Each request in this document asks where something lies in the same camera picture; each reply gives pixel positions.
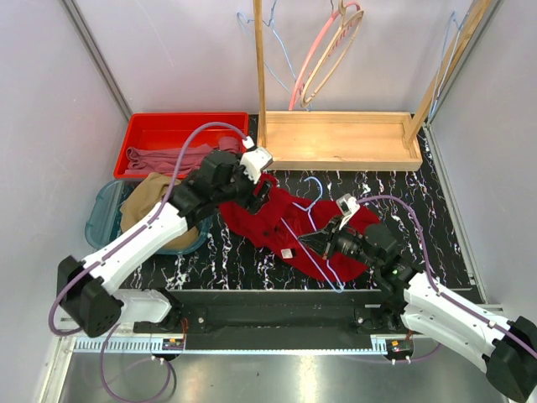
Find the red pleated skirt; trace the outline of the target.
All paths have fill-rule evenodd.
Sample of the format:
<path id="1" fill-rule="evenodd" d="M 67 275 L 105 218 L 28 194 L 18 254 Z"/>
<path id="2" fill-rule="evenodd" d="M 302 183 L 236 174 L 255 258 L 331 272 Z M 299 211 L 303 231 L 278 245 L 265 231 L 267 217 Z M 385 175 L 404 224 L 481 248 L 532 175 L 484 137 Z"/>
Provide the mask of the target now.
<path id="1" fill-rule="evenodd" d="M 363 263 L 340 253 L 328 260 L 302 246 L 299 236 L 323 228 L 333 217 L 341 214 L 335 201 L 293 196 L 278 187 L 277 179 L 263 174 L 262 181 L 272 184 L 268 201 L 258 213 L 252 214 L 230 201 L 219 206 L 230 231 L 247 238 L 257 248 L 267 248 L 293 268 L 316 280 L 348 282 L 367 268 Z"/>

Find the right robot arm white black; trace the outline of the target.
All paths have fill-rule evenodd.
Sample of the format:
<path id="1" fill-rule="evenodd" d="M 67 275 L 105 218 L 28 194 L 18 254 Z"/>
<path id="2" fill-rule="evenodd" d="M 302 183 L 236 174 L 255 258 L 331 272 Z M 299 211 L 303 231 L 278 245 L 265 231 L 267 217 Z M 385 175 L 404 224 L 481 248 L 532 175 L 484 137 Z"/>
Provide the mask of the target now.
<path id="1" fill-rule="evenodd" d="M 432 280 L 401 254 L 383 224 L 359 233 L 332 218 L 299 241 L 323 258 L 340 254 L 373 270 L 386 298 L 379 322 L 389 332 L 421 333 L 466 358 L 488 382 L 514 402 L 536 388 L 536 326 L 525 317 L 512 321 L 492 313 Z"/>

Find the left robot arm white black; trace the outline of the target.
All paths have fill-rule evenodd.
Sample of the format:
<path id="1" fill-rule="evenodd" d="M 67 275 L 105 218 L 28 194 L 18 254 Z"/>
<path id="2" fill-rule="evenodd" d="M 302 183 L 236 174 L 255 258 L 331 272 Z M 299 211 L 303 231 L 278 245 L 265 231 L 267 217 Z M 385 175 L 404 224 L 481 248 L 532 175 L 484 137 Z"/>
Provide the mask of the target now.
<path id="1" fill-rule="evenodd" d="M 61 308 L 89 338 L 117 324 L 151 323 L 162 332 L 181 326 L 183 305 L 166 290 L 122 290 L 121 284 L 168 242 L 186 234 L 222 203 L 235 202 L 257 213 L 271 185 L 261 181 L 272 155 L 258 147 L 244 154 L 213 151 L 167 199 L 106 247 L 78 261 L 69 256 L 58 267 Z"/>

